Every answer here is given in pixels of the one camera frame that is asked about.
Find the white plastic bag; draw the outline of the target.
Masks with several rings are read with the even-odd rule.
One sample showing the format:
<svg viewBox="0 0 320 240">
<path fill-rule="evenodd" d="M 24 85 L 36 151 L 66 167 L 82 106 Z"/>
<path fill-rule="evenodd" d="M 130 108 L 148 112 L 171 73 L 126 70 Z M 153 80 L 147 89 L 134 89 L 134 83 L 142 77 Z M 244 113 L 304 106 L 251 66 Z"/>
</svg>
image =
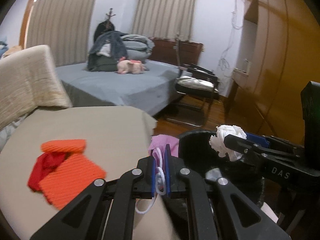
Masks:
<svg viewBox="0 0 320 240">
<path fill-rule="evenodd" d="M 215 135 L 211 135 L 209 139 L 210 147 L 218 153 L 220 158 L 228 156 L 231 162 L 239 160 L 243 154 L 236 152 L 234 144 L 237 138 L 247 139 L 244 130 L 235 125 L 220 125 L 216 127 Z"/>
</svg>

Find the pink face mask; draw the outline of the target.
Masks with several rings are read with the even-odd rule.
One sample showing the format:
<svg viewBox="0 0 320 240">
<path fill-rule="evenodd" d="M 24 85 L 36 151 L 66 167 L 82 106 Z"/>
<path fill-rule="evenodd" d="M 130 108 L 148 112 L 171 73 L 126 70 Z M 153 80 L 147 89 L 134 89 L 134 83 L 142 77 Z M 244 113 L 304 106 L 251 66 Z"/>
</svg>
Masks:
<svg viewBox="0 0 320 240">
<path fill-rule="evenodd" d="M 158 196 L 168 196 L 171 189 L 169 186 L 168 156 L 178 157 L 179 139 L 170 135 L 156 135 L 151 139 L 148 148 L 149 155 L 155 160 L 151 176 L 152 200 L 145 210 L 139 210 L 140 199 L 136 201 L 135 212 L 144 215 L 153 207 Z"/>
</svg>

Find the black trash bin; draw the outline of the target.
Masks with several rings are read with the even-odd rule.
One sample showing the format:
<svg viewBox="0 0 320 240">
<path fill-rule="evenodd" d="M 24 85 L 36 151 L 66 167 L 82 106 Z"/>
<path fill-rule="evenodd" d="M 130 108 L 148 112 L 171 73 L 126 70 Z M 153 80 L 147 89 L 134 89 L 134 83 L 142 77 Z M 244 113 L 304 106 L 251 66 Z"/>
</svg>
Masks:
<svg viewBox="0 0 320 240">
<path fill-rule="evenodd" d="M 219 168 L 222 175 L 229 179 L 258 207 L 264 203 L 265 180 L 255 172 L 255 168 L 242 160 L 231 162 L 228 157 L 220 158 L 209 144 L 214 131 L 196 129 L 178 136 L 178 157 L 185 165 L 205 176 L 213 168 Z"/>
</svg>

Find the silver seat cushion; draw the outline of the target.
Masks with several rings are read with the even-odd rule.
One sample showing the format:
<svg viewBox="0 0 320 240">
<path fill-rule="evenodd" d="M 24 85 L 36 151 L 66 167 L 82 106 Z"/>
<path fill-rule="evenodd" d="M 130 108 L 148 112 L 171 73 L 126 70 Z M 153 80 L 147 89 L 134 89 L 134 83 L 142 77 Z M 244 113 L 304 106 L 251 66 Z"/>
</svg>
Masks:
<svg viewBox="0 0 320 240">
<path fill-rule="evenodd" d="M 202 91 L 208 91 L 208 92 L 212 92 L 215 89 L 213 83 L 205 80 L 196 79 L 190 76 L 179 77 L 176 82 L 176 85 L 184 88 L 196 89 L 196 90 L 202 90 Z"/>
</svg>

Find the black metal chair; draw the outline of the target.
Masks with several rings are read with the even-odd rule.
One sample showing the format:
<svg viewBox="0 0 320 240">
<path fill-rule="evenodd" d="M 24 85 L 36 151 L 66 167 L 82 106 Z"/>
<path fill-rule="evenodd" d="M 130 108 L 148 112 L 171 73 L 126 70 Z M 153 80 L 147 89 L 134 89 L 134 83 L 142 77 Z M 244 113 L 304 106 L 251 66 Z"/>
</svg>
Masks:
<svg viewBox="0 0 320 240">
<path fill-rule="evenodd" d="M 206 124 L 214 100 L 219 98 L 217 76 L 195 64 L 181 64 L 180 37 L 176 36 L 176 59 L 179 70 L 174 89 L 182 96 L 194 96 L 202 100 L 201 107 L 177 102 L 169 106 L 164 118 L 169 122 L 202 127 Z"/>
</svg>

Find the wooden wardrobe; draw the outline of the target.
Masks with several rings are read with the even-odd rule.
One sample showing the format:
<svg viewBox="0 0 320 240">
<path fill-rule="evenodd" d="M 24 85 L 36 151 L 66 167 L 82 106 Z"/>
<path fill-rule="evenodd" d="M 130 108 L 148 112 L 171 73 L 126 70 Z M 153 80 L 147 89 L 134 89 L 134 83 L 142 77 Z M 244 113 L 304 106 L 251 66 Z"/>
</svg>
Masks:
<svg viewBox="0 0 320 240">
<path fill-rule="evenodd" d="M 302 144 L 300 93 L 319 81 L 319 14 L 309 0 L 246 0 L 244 18 L 255 44 L 248 70 L 234 72 L 226 122 Z"/>
</svg>

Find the grey sheeted bed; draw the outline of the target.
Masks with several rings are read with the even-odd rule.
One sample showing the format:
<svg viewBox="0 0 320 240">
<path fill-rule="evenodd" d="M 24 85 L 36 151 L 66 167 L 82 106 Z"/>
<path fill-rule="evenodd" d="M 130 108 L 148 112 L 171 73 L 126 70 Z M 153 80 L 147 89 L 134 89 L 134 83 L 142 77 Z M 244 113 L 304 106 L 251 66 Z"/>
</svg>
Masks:
<svg viewBox="0 0 320 240">
<path fill-rule="evenodd" d="M 176 92 L 176 66 L 148 60 L 143 74 L 89 72 L 84 63 L 56 68 L 74 107 L 132 106 L 156 115 L 183 95 Z"/>
</svg>

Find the pink plush pig toy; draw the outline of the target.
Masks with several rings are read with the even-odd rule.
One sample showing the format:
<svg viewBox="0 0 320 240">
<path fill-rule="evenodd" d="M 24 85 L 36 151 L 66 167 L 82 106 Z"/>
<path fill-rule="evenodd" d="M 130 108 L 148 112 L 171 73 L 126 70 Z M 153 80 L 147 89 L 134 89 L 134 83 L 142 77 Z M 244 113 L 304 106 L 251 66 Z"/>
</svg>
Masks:
<svg viewBox="0 0 320 240">
<path fill-rule="evenodd" d="M 140 74 L 146 70 L 146 67 L 141 61 L 127 60 L 125 57 L 119 59 L 117 64 L 118 74 Z"/>
</svg>

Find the pile of grey folded blankets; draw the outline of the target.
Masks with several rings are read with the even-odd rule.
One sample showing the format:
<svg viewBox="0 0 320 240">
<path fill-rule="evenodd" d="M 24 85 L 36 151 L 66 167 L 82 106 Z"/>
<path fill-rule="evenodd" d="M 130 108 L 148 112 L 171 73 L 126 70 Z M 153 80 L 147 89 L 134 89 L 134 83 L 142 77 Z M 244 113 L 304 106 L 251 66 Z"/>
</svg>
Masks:
<svg viewBox="0 0 320 240">
<path fill-rule="evenodd" d="M 146 36 L 127 34 L 121 37 L 127 50 L 127 59 L 144 63 L 152 54 L 155 46 L 152 40 Z"/>
</svg>

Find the beige quilted sofa back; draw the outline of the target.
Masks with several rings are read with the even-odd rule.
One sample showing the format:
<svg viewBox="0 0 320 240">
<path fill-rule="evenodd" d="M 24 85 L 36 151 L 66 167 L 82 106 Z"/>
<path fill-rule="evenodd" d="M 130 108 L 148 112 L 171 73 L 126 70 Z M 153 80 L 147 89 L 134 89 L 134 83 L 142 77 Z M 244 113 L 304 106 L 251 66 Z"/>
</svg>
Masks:
<svg viewBox="0 0 320 240">
<path fill-rule="evenodd" d="M 72 107 L 48 45 L 1 59 L 1 128 L 38 107 Z"/>
</svg>

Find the beige curtain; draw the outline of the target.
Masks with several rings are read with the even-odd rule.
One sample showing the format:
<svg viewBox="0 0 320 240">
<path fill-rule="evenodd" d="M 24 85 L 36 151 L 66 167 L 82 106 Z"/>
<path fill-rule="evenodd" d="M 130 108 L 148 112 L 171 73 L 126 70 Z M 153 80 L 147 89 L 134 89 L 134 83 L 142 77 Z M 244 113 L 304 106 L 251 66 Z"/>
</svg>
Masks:
<svg viewBox="0 0 320 240">
<path fill-rule="evenodd" d="M 57 66 L 85 62 L 94 4 L 95 0 L 36 0 L 26 48 L 48 45 Z"/>
<path fill-rule="evenodd" d="M 196 0 L 138 0 L 132 33 L 162 40 L 189 41 Z"/>
</svg>

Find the dark blue grey jacket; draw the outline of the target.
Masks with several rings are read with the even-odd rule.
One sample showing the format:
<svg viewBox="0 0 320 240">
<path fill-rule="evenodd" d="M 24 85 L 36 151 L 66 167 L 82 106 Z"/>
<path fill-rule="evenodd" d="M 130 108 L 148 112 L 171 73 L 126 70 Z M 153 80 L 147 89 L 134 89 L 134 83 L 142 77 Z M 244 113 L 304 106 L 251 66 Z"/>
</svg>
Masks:
<svg viewBox="0 0 320 240">
<path fill-rule="evenodd" d="M 121 58 L 127 58 L 122 37 L 125 33 L 108 31 L 100 35 L 88 53 L 87 70 L 90 72 L 116 72 Z"/>
</svg>

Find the wooden coat rack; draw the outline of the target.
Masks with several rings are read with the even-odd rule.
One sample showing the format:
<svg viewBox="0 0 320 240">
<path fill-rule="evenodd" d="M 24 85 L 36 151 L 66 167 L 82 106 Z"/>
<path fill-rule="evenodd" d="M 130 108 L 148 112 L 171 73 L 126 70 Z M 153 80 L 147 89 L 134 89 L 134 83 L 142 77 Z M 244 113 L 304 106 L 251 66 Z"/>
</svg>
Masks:
<svg viewBox="0 0 320 240">
<path fill-rule="evenodd" d="M 100 35 L 103 35 L 104 33 L 109 31 L 115 31 L 116 28 L 114 24 L 111 22 L 111 18 L 113 16 L 115 16 L 115 14 L 113 13 L 113 9 L 110 8 L 109 12 L 106 14 L 106 20 L 98 24 L 94 32 L 93 42 L 95 42 Z"/>
</svg>

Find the blue white scalloped blanket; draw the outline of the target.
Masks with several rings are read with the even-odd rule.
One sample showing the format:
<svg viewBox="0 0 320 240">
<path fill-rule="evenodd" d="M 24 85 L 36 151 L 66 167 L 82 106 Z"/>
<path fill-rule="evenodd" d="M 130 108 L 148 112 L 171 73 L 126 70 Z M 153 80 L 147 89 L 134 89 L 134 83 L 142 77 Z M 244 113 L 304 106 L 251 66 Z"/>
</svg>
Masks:
<svg viewBox="0 0 320 240">
<path fill-rule="evenodd" d="M 7 37 L 6 36 L 1 36 L 0 40 L 0 57 L 1 59 L 12 55 L 18 51 L 21 51 L 23 48 L 21 46 L 13 46 L 9 47 Z"/>
</svg>

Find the beige left curtain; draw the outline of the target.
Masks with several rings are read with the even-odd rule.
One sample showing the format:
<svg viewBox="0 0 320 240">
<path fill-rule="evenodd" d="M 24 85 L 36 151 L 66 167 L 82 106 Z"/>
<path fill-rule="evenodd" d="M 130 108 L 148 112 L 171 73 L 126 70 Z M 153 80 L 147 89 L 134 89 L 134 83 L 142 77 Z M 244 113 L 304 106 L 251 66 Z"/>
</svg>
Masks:
<svg viewBox="0 0 320 240">
<path fill-rule="evenodd" d="M 57 66 L 85 62 L 94 4 L 95 0 L 36 0 L 26 48 L 48 45 Z"/>
</svg>

